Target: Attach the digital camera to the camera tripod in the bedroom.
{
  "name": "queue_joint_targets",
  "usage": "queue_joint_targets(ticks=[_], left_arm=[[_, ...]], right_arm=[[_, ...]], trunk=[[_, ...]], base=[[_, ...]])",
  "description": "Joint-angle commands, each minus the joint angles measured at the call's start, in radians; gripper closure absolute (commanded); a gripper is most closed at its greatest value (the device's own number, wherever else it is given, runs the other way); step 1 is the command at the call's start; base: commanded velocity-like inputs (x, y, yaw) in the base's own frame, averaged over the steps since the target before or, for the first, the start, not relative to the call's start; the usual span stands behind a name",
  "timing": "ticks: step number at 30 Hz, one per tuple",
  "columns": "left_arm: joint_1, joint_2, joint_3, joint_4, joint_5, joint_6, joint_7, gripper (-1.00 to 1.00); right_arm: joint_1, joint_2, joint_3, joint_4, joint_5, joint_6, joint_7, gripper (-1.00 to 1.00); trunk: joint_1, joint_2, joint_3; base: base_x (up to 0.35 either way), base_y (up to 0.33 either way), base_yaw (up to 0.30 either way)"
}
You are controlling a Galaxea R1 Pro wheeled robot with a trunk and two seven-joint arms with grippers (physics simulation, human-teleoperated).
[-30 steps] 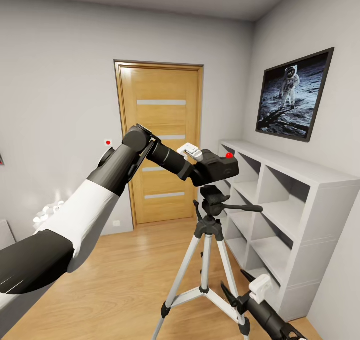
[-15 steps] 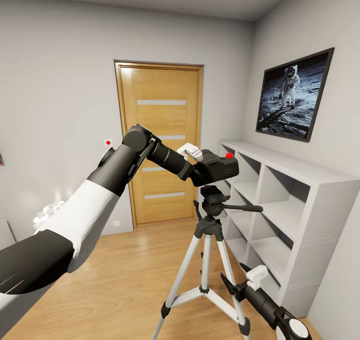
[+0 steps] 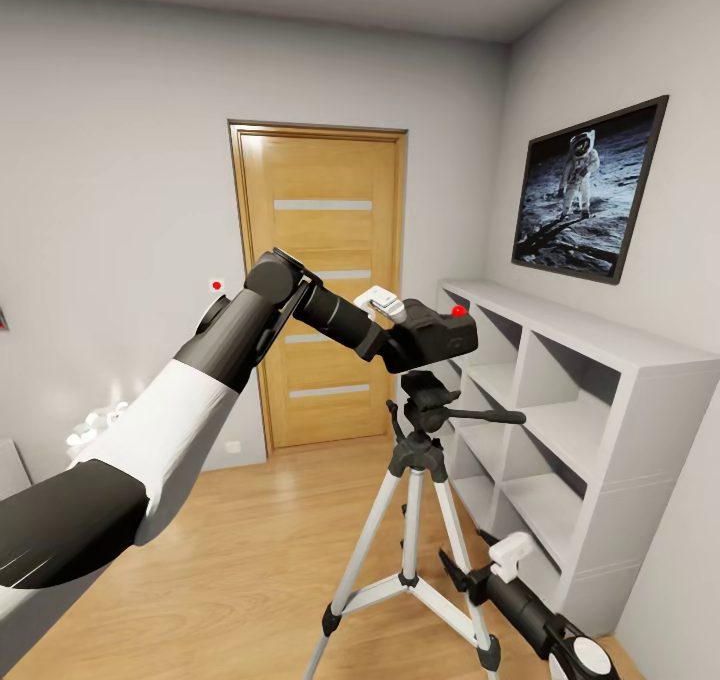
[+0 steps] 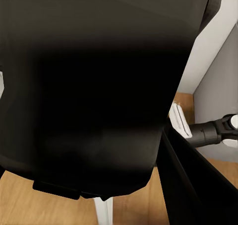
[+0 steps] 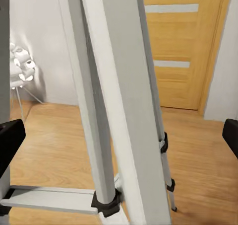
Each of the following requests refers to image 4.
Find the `camera tripod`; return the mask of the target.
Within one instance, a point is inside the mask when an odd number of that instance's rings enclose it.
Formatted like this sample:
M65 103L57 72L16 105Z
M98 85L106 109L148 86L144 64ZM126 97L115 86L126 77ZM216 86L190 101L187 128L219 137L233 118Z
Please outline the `camera tripod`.
M94 203L99 225L113 225L113 197L105 201L95 197Z

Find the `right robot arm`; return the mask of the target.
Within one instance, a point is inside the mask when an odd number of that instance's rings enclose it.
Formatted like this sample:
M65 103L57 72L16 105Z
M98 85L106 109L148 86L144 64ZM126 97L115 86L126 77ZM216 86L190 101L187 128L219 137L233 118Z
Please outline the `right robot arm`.
M226 146L238 148L238 114L188 126L181 107L173 101L166 122L172 125L193 147L223 143Z

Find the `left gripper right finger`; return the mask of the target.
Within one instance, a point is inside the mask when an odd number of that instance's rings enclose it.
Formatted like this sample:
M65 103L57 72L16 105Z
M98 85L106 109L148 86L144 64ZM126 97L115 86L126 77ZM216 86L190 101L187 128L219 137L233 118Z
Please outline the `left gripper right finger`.
M156 166L170 225L238 225L238 189L166 121Z

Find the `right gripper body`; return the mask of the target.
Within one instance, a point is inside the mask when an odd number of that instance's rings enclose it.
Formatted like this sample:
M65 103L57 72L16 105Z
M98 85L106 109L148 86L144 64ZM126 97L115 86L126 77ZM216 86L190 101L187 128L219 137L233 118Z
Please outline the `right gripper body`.
M167 117L166 122L171 125L170 118ZM202 131L200 124L189 125L190 131L192 133L191 138L186 138L186 140L192 144L193 147L202 147L205 145L205 134Z

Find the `digital camera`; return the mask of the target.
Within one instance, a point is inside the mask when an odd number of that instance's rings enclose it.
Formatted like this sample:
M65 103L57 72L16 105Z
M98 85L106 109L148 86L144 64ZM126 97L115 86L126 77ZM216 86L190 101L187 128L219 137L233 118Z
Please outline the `digital camera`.
M0 0L0 165L78 200L156 166L197 36L221 0Z

